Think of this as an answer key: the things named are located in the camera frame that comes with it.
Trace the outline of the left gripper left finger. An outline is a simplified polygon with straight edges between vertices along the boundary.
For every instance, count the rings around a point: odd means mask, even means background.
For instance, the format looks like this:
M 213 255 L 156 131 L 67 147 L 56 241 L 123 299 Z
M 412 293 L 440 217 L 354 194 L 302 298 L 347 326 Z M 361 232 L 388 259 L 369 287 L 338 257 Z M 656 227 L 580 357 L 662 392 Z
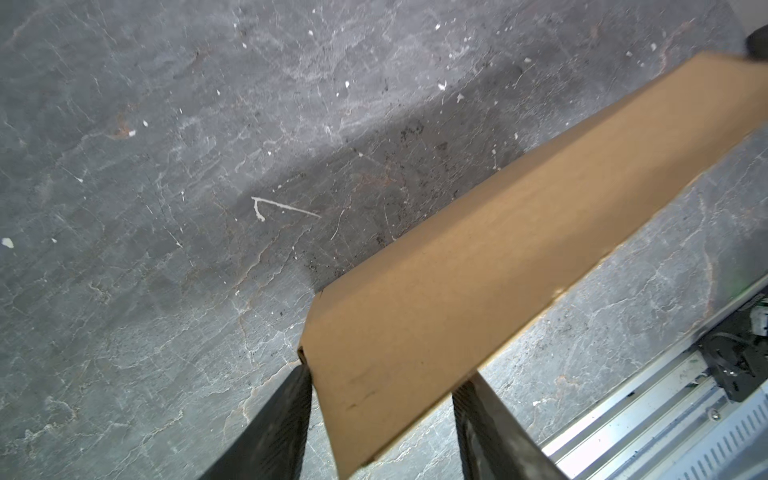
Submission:
M 312 380 L 297 366 L 248 427 L 201 477 L 298 479 L 311 415 Z

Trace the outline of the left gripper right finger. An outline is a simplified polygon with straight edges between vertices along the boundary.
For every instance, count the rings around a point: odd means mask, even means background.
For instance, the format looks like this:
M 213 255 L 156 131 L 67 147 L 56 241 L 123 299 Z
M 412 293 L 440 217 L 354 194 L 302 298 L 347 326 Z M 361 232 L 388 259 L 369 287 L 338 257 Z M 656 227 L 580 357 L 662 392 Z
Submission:
M 479 373 L 452 402 L 465 479 L 567 479 Z

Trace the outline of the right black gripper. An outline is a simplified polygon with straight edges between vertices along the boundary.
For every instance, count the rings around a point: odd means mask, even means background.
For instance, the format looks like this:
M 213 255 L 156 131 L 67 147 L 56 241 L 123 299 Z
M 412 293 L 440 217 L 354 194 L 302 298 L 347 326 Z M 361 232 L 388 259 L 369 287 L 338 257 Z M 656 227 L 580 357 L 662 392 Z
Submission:
M 768 25 L 764 25 L 746 37 L 745 48 L 750 58 L 768 59 Z

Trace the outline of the brown cardboard box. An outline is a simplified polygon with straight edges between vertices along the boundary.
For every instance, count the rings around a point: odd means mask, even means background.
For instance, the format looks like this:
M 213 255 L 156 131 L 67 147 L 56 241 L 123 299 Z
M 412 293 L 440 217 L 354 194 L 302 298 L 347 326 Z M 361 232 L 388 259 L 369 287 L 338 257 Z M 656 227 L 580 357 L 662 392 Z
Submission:
M 700 53 L 324 287 L 299 353 L 338 475 L 379 457 L 766 119 L 766 63 Z

